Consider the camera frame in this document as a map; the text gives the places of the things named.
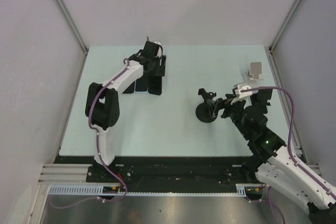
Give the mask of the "black phone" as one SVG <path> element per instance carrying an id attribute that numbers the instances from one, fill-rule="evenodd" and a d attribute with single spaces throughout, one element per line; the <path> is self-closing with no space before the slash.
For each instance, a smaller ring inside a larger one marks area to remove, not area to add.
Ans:
<path id="1" fill-rule="evenodd" d="M 148 76 L 148 93 L 153 95 L 162 94 L 162 77 Z"/>
<path id="2" fill-rule="evenodd" d="M 124 91 L 123 94 L 132 94 L 135 91 L 135 82 L 131 83 Z"/>

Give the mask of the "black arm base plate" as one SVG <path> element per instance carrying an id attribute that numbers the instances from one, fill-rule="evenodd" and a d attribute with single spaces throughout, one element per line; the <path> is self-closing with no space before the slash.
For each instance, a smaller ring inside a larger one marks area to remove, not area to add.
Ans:
<path id="1" fill-rule="evenodd" d="M 136 189 L 176 192 L 224 192 L 235 185 L 246 186 L 256 198 L 264 187 L 249 168 L 250 157 L 154 157 L 117 156 L 105 169 L 93 157 L 57 156 L 56 164 L 87 164 L 86 181 Z"/>

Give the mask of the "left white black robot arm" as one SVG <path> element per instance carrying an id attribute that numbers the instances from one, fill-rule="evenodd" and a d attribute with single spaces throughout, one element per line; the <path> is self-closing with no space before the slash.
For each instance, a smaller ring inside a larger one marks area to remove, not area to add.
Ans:
<path id="1" fill-rule="evenodd" d="M 103 83 L 91 83 L 88 88 L 85 115 L 90 129 L 96 132 L 95 161 L 101 166 L 98 176 L 105 182 L 115 178 L 116 169 L 110 164 L 115 159 L 109 131 L 120 117 L 119 95 L 145 79 L 146 90 L 152 95 L 162 94 L 166 55 L 159 41 L 147 40 L 143 49 L 123 59 L 123 68 Z"/>

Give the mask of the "black phone stand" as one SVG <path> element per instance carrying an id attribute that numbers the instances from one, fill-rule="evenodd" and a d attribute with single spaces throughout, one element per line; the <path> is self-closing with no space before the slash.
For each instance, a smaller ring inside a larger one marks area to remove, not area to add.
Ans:
<path id="1" fill-rule="evenodd" d="M 271 106 L 269 100 L 272 97 L 272 89 L 258 90 L 251 97 L 251 104 L 261 109 L 263 114 L 268 113 L 268 106 Z"/>

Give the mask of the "white phone stand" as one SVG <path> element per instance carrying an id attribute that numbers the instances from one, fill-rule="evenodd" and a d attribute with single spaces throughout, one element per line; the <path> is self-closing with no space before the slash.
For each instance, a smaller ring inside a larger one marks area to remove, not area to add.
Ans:
<path id="1" fill-rule="evenodd" d="M 244 81 L 247 83 L 257 83 L 263 81 L 263 64 L 260 61 L 250 62 L 248 71 L 244 72 Z"/>

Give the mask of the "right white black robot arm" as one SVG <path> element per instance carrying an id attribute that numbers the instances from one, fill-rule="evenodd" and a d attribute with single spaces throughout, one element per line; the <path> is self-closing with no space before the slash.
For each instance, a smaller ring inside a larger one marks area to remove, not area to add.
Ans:
<path id="1" fill-rule="evenodd" d="M 242 169 L 243 179 L 249 183 L 259 180 L 294 201 L 308 214 L 311 223 L 335 223 L 335 186 L 316 174 L 293 152 L 289 127 L 284 141 L 267 127 L 264 107 L 275 87 L 252 88 L 241 83 L 226 98 L 216 98 L 214 92 L 199 90 L 203 98 L 204 120 L 213 122 L 219 111 L 222 118 L 231 119 L 240 134 L 248 142 L 252 156 Z M 266 102 L 246 106 L 246 100 L 259 95 Z"/>

